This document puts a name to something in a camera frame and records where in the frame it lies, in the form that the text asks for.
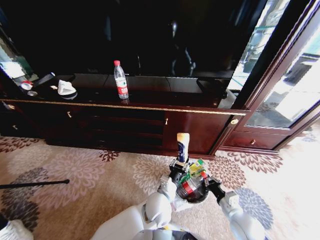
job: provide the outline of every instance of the red label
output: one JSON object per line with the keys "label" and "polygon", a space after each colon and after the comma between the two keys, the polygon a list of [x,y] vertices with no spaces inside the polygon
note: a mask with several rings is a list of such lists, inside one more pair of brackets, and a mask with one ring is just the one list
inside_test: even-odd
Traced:
{"label": "red label", "polygon": [[127,94],[127,93],[128,93],[128,88],[127,88],[127,86],[123,86],[123,87],[118,86],[117,88],[118,88],[118,93],[119,93],[119,94]]}
{"label": "red label", "polygon": [[192,188],[189,186],[188,182],[185,181],[182,183],[182,186],[184,188],[184,190],[188,193],[188,194],[191,194],[193,193],[194,191],[192,190]]}

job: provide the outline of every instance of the carpet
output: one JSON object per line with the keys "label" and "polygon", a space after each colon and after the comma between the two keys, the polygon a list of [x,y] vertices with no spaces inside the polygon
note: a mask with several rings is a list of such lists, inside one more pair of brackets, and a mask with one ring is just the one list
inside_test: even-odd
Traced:
{"label": "carpet", "polygon": [[[268,239],[320,239],[311,196],[320,165],[317,148],[319,140],[302,140],[279,156],[218,151],[215,160],[205,162],[260,220]],[[103,222],[153,193],[172,159],[0,137],[0,184],[70,179],[70,184],[0,190],[0,211],[21,219],[36,240],[87,240]],[[172,222],[207,240],[233,239],[211,193],[197,206],[174,212]]]}

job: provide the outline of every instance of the gold trim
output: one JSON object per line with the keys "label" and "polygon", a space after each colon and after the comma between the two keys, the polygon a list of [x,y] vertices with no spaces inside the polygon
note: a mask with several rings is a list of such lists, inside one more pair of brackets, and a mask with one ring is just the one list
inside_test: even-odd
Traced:
{"label": "gold trim", "polygon": [[199,114],[221,114],[221,115],[237,115],[237,116],[246,115],[245,113],[237,113],[237,112],[202,111],[202,110],[157,108],[157,107],[144,107],[144,106],[122,106],[122,105],[95,104],[95,103],[36,101],[36,100],[4,99],[4,98],[0,98],[0,101],[17,102],[17,103],[34,103],[34,104],[60,104],[60,105],[73,105],[73,106],[105,107],[105,108],[119,108],[119,109],[143,109],[143,110],[158,110],[158,111],[160,110],[160,111],[187,112],[187,113],[199,113]]}

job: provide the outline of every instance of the bottle label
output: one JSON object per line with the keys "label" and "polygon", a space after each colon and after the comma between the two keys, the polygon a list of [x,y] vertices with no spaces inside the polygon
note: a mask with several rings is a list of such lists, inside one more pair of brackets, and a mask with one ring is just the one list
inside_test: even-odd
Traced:
{"label": "bottle label", "polygon": [[115,81],[116,87],[118,88],[119,94],[128,94],[127,81],[125,78],[117,79]]}
{"label": "bottle label", "polygon": [[186,161],[186,147],[178,141],[178,161],[184,163]]}
{"label": "bottle label", "polygon": [[187,194],[193,193],[197,188],[194,186],[194,184],[191,182],[190,179],[182,183],[182,186],[184,190],[187,192]]}

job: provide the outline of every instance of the tv stand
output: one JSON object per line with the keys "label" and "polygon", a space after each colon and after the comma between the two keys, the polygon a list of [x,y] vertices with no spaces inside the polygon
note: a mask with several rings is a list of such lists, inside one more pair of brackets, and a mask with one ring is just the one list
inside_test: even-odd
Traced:
{"label": "tv stand", "polygon": [[[71,81],[75,99],[63,99],[51,88],[59,79]],[[177,133],[186,132],[190,156],[205,159],[213,158],[237,125],[231,122],[248,112],[217,108],[221,96],[203,93],[194,78],[127,81],[128,100],[119,99],[112,75],[101,74],[57,76],[33,89],[37,97],[1,100],[33,122],[48,144],[175,156]]]}

